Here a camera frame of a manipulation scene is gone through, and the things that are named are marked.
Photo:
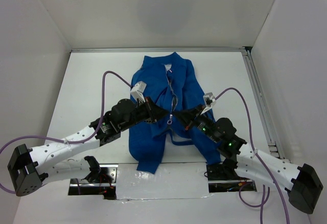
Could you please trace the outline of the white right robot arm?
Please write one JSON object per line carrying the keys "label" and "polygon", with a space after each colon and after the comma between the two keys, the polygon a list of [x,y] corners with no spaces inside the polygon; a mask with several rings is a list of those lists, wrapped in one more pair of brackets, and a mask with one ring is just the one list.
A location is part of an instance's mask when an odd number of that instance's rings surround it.
{"label": "white right robot arm", "polygon": [[299,211],[312,214],[323,190],[316,170],[278,159],[256,148],[236,135],[228,118],[216,122],[197,108],[175,111],[173,115],[186,130],[193,127],[218,143],[217,150],[227,159],[223,173],[228,179],[237,176],[251,179],[268,187],[277,187],[288,195],[289,203]]}

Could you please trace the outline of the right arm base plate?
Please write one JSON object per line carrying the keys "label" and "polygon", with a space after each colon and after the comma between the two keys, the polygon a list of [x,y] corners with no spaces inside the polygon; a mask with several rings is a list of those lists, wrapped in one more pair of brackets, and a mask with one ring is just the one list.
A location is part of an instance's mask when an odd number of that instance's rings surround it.
{"label": "right arm base plate", "polygon": [[223,163],[207,165],[203,175],[208,180],[209,193],[256,191],[252,180],[238,176]]}

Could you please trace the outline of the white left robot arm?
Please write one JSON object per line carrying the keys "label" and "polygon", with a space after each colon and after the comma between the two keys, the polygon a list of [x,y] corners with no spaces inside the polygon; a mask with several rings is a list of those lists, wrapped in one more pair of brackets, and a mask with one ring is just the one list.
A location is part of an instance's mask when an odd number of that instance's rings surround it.
{"label": "white left robot arm", "polygon": [[70,178],[96,182],[101,176],[101,167],[95,157],[74,160],[73,156],[119,139],[122,131],[136,124],[155,123],[168,113],[149,97],[136,103],[122,99],[102,118],[70,136],[61,140],[48,139],[42,146],[29,148],[21,144],[15,147],[7,166],[14,194],[26,196],[50,182]]}

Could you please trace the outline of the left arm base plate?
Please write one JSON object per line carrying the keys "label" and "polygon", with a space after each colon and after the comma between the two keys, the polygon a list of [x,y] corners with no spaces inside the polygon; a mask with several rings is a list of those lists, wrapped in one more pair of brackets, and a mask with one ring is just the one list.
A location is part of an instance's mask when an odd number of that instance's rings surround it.
{"label": "left arm base plate", "polygon": [[88,175],[85,178],[72,178],[69,183],[69,196],[101,195],[106,200],[116,199],[118,164],[100,164],[94,156],[86,156]]}

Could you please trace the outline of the blue zip jacket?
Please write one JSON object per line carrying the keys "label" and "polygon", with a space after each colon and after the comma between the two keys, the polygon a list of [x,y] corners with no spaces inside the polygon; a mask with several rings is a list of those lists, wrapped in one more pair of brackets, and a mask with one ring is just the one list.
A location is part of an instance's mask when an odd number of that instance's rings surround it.
{"label": "blue zip jacket", "polygon": [[217,144],[196,128],[185,130],[173,112],[203,105],[204,91],[198,83],[193,64],[176,52],[161,57],[145,56],[141,68],[133,75],[131,85],[146,84],[144,97],[150,97],[169,113],[156,123],[141,122],[129,129],[129,152],[138,161],[138,171],[154,174],[162,162],[166,136],[178,136],[176,146],[194,145],[206,162],[221,162]]}

